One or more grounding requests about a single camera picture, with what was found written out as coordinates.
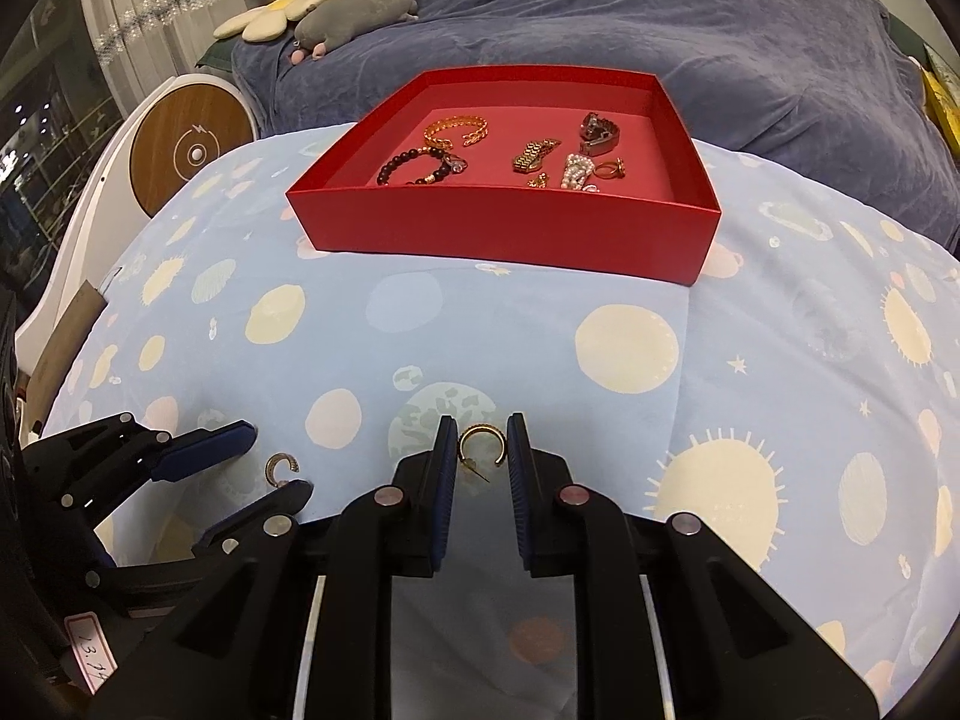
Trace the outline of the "gold hoop earring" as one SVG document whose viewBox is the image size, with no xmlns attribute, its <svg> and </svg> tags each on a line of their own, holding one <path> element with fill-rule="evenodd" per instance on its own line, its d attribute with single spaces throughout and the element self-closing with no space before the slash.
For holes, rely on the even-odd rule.
<svg viewBox="0 0 960 720">
<path fill-rule="evenodd" d="M 270 455 L 263 465 L 263 476 L 268 486 L 281 488 L 290 483 L 299 473 L 299 463 L 295 457 L 286 452 L 277 452 Z"/>
<path fill-rule="evenodd" d="M 491 475 L 508 458 L 506 436 L 493 424 L 472 424 L 457 439 L 457 460 L 469 475 L 491 483 Z"/>
</svg>

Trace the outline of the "gold chain bangle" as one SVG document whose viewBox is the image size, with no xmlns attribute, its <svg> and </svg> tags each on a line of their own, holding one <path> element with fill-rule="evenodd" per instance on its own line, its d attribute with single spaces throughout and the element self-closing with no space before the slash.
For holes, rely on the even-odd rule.
<svg viewBox="0 0 960 720">
<path fill-rule="evenodd" d="M 423 145 L 452 151 L 454 148 L 470 148 L 488 137 L 488 122 L 482 115 L 457 114 L 436 119 L 423 128 Z"/>
</svg>

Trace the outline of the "silver wristwatch blue dial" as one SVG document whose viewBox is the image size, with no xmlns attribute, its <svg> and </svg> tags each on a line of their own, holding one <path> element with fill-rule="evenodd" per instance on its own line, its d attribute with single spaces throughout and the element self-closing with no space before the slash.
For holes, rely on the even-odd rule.
<svg viewBox="0 0 960 720">
<path fill-rule="evenodd" d="M 588 112 L 579 125 L 579 153 L 597 158 L 610 153 L 620 143 L 620 127 L 597 112 Z"/>
</svg>

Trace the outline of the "white paper label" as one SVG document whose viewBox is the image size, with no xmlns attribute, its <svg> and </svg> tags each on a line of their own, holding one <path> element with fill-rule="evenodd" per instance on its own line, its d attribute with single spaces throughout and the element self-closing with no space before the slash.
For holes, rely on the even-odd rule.
<svg viewBox="0 0 960 720">
<path fill-rule="evenodd" d="M 93 611 L 67 616 L 64 624 L 83 681 L 94 694 L 117 670 L 103 626 Z"/>
</svg>

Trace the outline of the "blue planet print cloth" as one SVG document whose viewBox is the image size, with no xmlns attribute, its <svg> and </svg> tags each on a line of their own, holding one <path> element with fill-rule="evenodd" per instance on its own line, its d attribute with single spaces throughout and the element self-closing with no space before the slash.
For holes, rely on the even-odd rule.
<svg viewBox="0 0 960 720">
<path fill-rule="evenodd" d="M 151 484 L 101 525 L 122 564 L 179 559 L 267 493 L 286 452 L 336 514 L 430 447 L 503 427 L 624 511 L 695 512 L 882 707 L 958 613 L 958 265 L 786 167 L 700 146 L 722 205 L 692 288 L 473 260 L 327 254 L 286 189 L 338 138 L 267 138 L 204 169 L 130 244 L 51 431 L 127 411 L 249 454 Z M 394 587 L 400 718 L 569 718 L 573 595 L 517 554 L 509 478 L 462 468 L 438 577 Z"/>
</svg>

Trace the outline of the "red cardboard tray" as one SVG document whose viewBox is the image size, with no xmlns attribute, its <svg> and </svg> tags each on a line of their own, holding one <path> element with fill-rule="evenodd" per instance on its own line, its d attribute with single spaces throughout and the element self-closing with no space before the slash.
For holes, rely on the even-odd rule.
<svg viewBox="0 0 960 720">
<path fill-rule="evenodd" d="M 588 112 L 620 143 L 579 153 Z M 423 145 L 423 128 L 482 115 L 470 148 Z M 539 171 L 511 161 L 558 138 Z M 721 221 L 692 138 L 649 73 L 574 65 L 423 71 L 364 115 L 288 188 L 319 249 L 428 255 L 628 275 L 690 286 Z"/>
</svg>

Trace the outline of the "white round wooden device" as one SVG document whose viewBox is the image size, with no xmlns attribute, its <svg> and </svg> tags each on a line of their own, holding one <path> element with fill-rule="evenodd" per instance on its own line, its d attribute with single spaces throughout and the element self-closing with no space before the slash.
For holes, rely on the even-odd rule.
<svg viewBox="0 0 960 720">
<path fill-rule="evenodd" d="M 187 73 L 153 89 L 82 182 L 46 288 L 14 335 L 21 371 L 36 369 L 83 283 L 103 286 L 128 244 L 192 177 L 258 136 L 251 106 L 223 78 Z"/>
</svg>

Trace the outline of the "cream flower plush cushion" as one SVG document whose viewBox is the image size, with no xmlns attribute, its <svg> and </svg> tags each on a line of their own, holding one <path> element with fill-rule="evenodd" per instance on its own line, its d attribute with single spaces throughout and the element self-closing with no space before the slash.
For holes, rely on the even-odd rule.
<svg viewBox="0 0 960 720">
<path fill-rule="evenodd" d="M 249 44 L 270 43 L 322 2 L 325 0 L 274 0 L 223 21 L 213 31 L 213 39 L 226 41 L 229 37 L 240 37 Z"/>
</svg>

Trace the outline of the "white lace curtain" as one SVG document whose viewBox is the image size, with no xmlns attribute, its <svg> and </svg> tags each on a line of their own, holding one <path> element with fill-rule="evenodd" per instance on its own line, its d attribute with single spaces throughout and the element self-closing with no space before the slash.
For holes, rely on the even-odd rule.
<svg viewBox="0 0 960 720">
<path fill-rule="evenodd" d="M 184 75 L 213 44 L 213 29 L 267 0 L 82 0 L 114 103 L 127 115 L 156 86 Z"/>
</svg>

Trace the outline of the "grey plush toy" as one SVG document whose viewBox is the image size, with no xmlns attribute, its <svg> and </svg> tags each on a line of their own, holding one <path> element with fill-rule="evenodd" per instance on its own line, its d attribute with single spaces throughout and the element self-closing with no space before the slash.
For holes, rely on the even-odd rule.
<svg viewBox="0 0 960 720">
<path fill-rule="evenodd" d="M 324 59 L 355 37 L 413 20 L 417 13 L 416 0 L 324 0 L 298 21 L 290 62 Z"/>
</svg>

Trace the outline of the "purple blue bed blanket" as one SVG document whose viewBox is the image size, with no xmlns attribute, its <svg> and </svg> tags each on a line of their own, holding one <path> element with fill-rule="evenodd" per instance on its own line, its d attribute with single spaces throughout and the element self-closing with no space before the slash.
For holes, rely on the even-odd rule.
<svg viewBox="0 0 960 720">
<path fill-rule="evenodd" d="M 416 0 L 415 20 L 291 64 L 290 37 L 238 44 L 267 135 L 358 121 L 422 71 L 592 65 L 647 71 L 692 137 L 775 161 L 947 249 L 958 167 L 878 0 Z"/>
</svg>

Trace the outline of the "yellow pillow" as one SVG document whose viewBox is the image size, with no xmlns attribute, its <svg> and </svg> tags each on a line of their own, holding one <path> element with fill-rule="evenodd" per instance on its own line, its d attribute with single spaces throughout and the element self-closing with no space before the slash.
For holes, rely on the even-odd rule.
<svg viewBox="0 0 960 720">
<path fill-rule="evenodd" d="M 960 158 L 960 122 L 958 122 L 958 107 L 953 102 L 937 78 L 930 71 L 921 68 L 921 78 L 924 86 L 924 106 L 929 117 L 937 124 L 940 133 L 950 149 L 952 156 Z"/>
</svg>

